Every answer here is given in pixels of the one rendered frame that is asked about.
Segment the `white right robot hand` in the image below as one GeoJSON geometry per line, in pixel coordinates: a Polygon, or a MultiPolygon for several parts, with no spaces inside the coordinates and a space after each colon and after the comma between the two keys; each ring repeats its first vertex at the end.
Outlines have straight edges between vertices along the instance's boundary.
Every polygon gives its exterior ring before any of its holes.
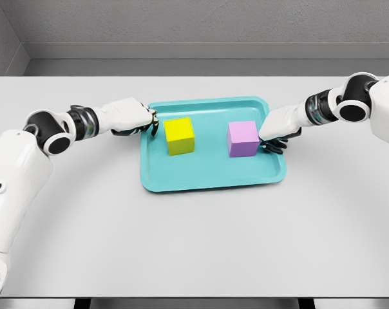
{"type": "Polygon", "coordinates": [[[270,111],[259,132],[260,146],[275,154],[282,155],[290,138],[301,135],[297,108],[287,106],[270,111]]]}

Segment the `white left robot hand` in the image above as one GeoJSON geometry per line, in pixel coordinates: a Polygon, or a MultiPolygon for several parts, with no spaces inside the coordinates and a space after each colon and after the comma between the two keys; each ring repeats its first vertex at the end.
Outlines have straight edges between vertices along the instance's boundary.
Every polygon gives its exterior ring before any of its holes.
{"type": "Polygon", "coordinates": [[[110,130],[113,135],[131,136],[151,128],[151,136],[155,136],[158,131],[157,111],[135,98],[112,102],[108,111],[111,113],[110,130]]]}

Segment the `purple cube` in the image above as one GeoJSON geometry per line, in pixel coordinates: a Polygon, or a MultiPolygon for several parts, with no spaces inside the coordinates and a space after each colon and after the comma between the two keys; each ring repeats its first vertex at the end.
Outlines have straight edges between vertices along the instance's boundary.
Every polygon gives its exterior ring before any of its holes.
{"type": "Polygon", "coordinates": [[[226,140],[230,158],[254,156],[260,144],[255,121],[229,122],[226,140]]]}

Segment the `yellow cube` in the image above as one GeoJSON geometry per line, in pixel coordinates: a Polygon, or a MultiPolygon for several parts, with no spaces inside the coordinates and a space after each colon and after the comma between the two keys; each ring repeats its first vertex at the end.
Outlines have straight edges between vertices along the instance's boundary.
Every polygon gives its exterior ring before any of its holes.
{"type": "Polygon", "coordinates": [[[164,121],[169,156],[195,151],[195,134],[189,117],[164,121]]]}

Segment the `teal plastic tray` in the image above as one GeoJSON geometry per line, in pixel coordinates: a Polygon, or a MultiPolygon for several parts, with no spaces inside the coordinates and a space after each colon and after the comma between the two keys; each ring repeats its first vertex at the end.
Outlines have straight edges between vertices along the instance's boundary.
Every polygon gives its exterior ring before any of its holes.
{"type": "Polygon", "coordinates": [[[285,158],[259,148],[255,156],[231,158],[226,134],[230,122],[253,120],[260,127],[269,106],[260,97],[153,102],[160,122],[185,118],[194,131],[194,152],[170,156],[160,125],[155,136],[140,136],[140,181],[152,192],[276,183],[287,173],[285,158]]]}

